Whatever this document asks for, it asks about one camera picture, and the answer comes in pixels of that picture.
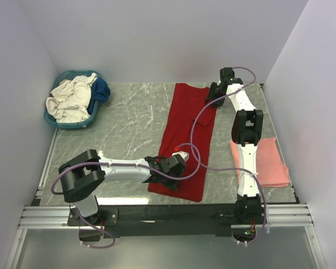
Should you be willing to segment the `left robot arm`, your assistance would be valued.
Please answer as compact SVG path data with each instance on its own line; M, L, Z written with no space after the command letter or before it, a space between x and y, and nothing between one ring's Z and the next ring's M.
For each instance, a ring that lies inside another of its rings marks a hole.
M115 160L99 157L96 150L87 150L61 165L59 181L66 203L77 209L72 213L87 225L99 222L101 212L94 190L105 182L132 181L160 183L177 190L178 179L183 176L189 153L178 151L170 157L147 156L137 160Z

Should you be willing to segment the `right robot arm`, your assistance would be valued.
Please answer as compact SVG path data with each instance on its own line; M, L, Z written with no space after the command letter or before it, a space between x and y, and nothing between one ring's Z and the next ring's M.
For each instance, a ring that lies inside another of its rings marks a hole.
M224 104L225 98L229 98L235 109L231 140L237 149L239 188L234 217L246 224L263 214L256 154L262 136L264 113L252 104L242 79L235 76L234 70L234 67L220 69L220 80L211 83L206 103L218 108Z

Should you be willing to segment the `black base beam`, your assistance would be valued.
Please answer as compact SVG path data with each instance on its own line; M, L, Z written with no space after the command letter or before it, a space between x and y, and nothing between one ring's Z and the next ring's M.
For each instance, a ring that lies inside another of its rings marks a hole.
M265 206L220 203L203 205L100 205L96 214L81 220L75 208L69 227L91 224L120 238L124 236L215 235L232 236L233 227L263 224Z

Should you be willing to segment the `folded pink t shirt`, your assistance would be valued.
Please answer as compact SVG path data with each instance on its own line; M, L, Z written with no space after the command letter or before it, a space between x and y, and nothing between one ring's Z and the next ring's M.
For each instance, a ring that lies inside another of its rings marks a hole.
M261 187L288 187L289 170L280 157L275 137L259 141L256 165L257 179Z

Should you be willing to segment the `blue t shirt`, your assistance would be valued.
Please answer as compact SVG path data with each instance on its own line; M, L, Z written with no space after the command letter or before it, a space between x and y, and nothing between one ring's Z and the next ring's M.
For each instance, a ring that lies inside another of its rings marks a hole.
M111 91L108 87L107 82L101 77L98 77L91 86L91 100L87 107L87 112L89 113L89 115L91 115L94 111L94 106L96 102L104 104L108 101L110 93Z

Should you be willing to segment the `cream white t shirt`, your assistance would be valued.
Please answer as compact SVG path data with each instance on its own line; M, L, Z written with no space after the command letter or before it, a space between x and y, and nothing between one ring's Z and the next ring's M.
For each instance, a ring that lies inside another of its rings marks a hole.
M46 99L48 113L57 123L78 123L89 118L87 108L91 100L91 86L97 80L96 73L65 79L54 88Z

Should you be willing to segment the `teal laundry basket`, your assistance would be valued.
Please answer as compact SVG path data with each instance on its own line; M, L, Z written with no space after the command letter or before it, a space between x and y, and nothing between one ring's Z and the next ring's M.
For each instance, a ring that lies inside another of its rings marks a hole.
M59 84L61 82L63 82L63 80L68 79L68 80L72 80L73 78L75 78L76 76L89 76L92 73L96 73L98 77L102 78L102 75L99 74L99 72L97 71L93 71L93 70L88 70L88 71L67 71L64 73L61 73L54 81L53 86L51 91L56 88L57 86L59 86ZM78 123L57 123L56 119L53 118L53 116L51 116L47 109L45 108L44 111L44 119L47 122L47 124L55 127L55 128L60 128L60 129L79 129L79 128L86 128L88 127L95 119L95 115L97 112L97 108L98 108L98 102L95 103L94 106L94 111L92 112L92 114L89 116L89 118L87 120L84 120L82 122L78 122Z

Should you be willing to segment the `aluminium rail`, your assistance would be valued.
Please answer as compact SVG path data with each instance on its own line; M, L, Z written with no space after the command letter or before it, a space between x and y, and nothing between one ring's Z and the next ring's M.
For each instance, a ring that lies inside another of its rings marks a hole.
M224 189L216 183L208 183L201 202L192 202L182 198L163 196L147 190L145 185L131 182L104 183L94 191L100 205L203 205L233 203L236 186ZM72 205L64 202L63 197L49 192L48 187L39 189L40 202L26 206L22 212L19 226L23 229L51 229L68 227L67 219ZM313 221L306 204L270 203L264 205L266 225L268 226L312 226Z

